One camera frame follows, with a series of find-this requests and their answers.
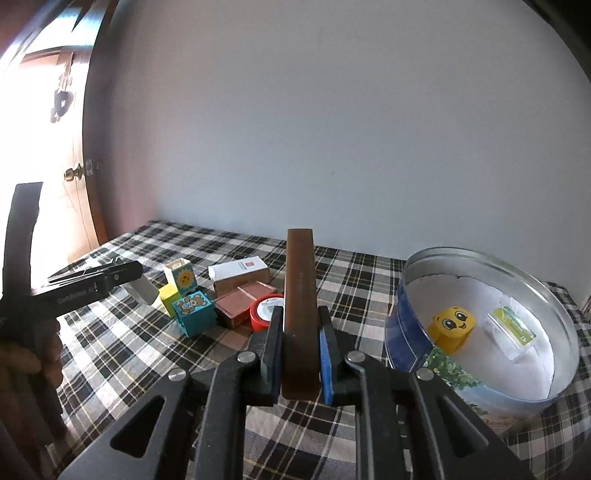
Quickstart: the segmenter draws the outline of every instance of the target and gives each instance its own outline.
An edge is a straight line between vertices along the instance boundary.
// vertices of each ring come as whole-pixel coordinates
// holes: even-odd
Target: red tape roll
[[[251,305],[251,325],[254,332],[260,332],[269,328],[271,315],[275,306],[283,307],[283,294],[271,293],[270,295],[265,295]]]

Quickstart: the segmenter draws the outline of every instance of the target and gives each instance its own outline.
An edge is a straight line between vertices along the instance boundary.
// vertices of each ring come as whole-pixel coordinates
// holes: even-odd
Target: wooden door
[[[85,12],[81,21],[78,16],[70,9],[52,22],[2,79],[0,261],[14,186],[42,181],[31,252],[33,286],[106,241],[94,184],[86,176],[93,164],[83,158],[82,144],[88,64],[102,16],[100,11]],[[71,17],[78,19],[74,29]],[[54,102],[59,89],[67,99],[57,109],[62,115]]]

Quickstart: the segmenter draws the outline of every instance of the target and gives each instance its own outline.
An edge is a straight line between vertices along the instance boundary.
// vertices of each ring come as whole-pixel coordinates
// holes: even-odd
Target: yellow duck toy
[[[444,353],[455,353],[470,336],[476,319],[461,307],[450,307],[433,317],[427,333]]]

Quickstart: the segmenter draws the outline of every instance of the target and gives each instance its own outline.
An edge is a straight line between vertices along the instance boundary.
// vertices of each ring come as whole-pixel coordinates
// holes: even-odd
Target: metal screw
[[[187,376],[187,372],[182,368],[173,368],[170,372],[168,372],[168,379],[172,380],[173,382],[180,382]]]
[[[417,370],[417,378],[419,380],[424,380],[424,381],[433,380],[434,376],[435,376],[435,374],[433,373],[433,370],[429,370],[428,368],[421,367]]]
[[[245,350],[238,354],[238,361],[242,364],[251,364],[256,360],[256,353]]]
[[[365,353],[360,352],[359,350],[351,350],[347,353],[347,360],[354,364],[360,364],[365,360]]]

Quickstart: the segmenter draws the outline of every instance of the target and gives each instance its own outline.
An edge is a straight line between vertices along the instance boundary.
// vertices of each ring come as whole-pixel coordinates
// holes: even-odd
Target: plaid tablecloth
[[[147,277],[160,287],[166,282],[163,264],[184,257],[193,263],[199,284],[211,289],[209,265],[253,255],[270,266],[271,283],[282,288],[284,241],[168,222],[150,222],[126,233],[69,268],[92,267],[115,257],[138,260]],[[385,319],[395,301],[403,264],[392,258],[316,247],[319,304],[328,306],[335,328],[348,332],[356,348],[384,363]],[[574,320],[580,340],[579,369],[574,383],[555,404],[505,441],[538,478],[552,479],[570,464],[591,430],[591,326],[564,288],[548,286]],[[174,320],[138,305],[120,287],[106,300],[60,321],[64,382],[59,397],[69,435],[48,449],[54,473],[168,370],[214,368],[243,349],[250,334],[247,327],[214,327],[187,339]],[[353,409],[284,399],[273,408],[250,407],[244,460],[248,479],[354,479]]]

